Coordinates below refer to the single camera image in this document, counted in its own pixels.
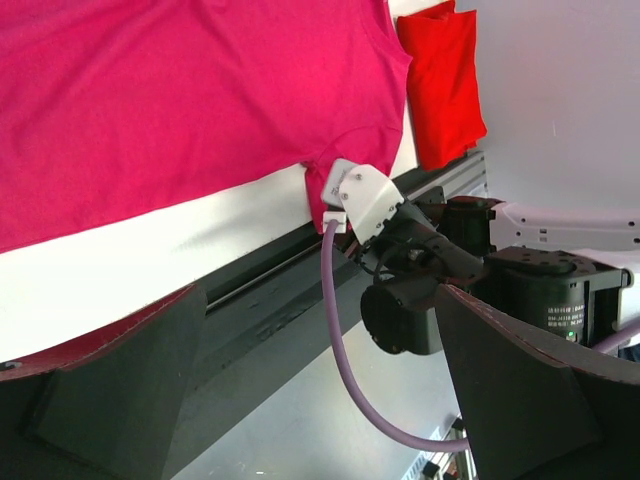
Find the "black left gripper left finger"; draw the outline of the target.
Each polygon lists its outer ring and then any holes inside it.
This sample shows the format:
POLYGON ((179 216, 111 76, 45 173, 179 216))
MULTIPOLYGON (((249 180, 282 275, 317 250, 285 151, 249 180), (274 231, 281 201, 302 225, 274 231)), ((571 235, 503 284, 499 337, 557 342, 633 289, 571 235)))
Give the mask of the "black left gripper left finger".
POLYGON ((159 479, 206 295, 184 287, 103 328, 1 364, 4 479, 159 479))

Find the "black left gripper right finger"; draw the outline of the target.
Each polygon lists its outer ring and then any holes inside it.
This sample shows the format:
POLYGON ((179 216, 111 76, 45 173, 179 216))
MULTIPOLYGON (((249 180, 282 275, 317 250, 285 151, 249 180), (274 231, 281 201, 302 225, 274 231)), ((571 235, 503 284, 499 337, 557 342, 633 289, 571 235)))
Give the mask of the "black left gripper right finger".
POLYGON ((639 366, 514 319, 452 286, 436 316, 482 479, 636 479, 639 366))

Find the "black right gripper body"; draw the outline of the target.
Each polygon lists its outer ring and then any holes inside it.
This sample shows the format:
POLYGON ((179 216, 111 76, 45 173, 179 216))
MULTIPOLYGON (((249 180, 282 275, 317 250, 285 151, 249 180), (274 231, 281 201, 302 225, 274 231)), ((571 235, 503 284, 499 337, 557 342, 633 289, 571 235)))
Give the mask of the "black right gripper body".
POLYGON ((399 206, 358 259, 372 276, 360 311, 373 342, 392 355, 430 355, 442 349, 432 309, 441 285, 467 292, 487 276, 484 258, 496 251, 490 222, 493 198, 456 196, 399 206))

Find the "pink t shirt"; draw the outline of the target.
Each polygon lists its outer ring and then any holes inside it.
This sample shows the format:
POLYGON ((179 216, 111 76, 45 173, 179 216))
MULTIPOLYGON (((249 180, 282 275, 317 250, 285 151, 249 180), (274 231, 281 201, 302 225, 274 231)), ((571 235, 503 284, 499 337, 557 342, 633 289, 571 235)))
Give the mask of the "pink t shirt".
POLYGON ((302 165, 389 173, 410 58, 384 1, 5 1, 1 248, 302 165))

